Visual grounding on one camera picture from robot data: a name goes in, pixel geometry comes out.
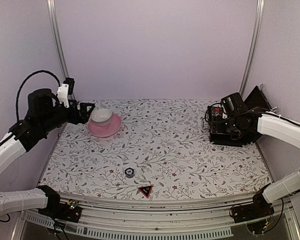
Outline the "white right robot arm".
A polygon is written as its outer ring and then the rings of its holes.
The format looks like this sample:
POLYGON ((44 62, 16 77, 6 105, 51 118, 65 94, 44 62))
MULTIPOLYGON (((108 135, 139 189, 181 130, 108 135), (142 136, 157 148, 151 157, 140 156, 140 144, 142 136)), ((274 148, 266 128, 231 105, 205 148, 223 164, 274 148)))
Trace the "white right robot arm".
MULTIPOLYGON (((255 107, 246 112, 209 106, 204 120, 213 144, 243 147, 261 136, 271 137, 300 150, 300 123, 255 107)), ((244 207, 252 218, 272 212, 273 202, 300 192, 300 168, 257 191, 244 207)))

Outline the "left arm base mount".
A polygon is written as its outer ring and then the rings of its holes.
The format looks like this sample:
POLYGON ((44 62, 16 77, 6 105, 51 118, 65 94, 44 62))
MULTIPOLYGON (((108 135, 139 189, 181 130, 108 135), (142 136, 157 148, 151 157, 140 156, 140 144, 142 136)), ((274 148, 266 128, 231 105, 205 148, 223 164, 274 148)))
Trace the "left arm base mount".
POLYGON ((61 202, 60 195, 47 185, 37 187, 42 190, 47 197, 47 205, 45 208, 38 209, 38 213, 53 220, 64 220, 67 222, 78 223, 81 217, 82 208, 75 200, 61 202))

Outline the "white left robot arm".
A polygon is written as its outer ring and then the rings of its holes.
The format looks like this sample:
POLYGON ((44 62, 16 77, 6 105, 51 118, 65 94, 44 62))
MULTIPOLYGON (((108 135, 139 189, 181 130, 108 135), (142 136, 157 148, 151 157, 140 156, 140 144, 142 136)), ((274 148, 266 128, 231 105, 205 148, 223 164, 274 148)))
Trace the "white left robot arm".
MULTIPOLYGON (((69 100, 61 89, 57 94, 49 88, 38 89, 27 99, 25 118, 18 120, 0 141, 0 175, 54 129, 65 123, 87 123, 95 108, 93 103, 69 100)), ((24 191, 0 191, 0 216, 38 209, 41 214, 56 219, 65 211, 60 200, 60 195, 47 185, 24 191)))

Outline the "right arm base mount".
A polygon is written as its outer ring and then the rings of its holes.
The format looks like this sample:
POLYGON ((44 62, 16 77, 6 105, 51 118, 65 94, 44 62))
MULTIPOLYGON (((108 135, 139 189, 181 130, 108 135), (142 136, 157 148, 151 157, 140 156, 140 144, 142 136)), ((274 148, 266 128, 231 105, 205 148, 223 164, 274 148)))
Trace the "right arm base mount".
POLYGON ((256 193, 252 203, 245 205, 233 205, 229 210, 229 216, 235 223, 251 221, 264 217, 271 217, 275 213, 271 203, 268 203, 262 193, 256 193))

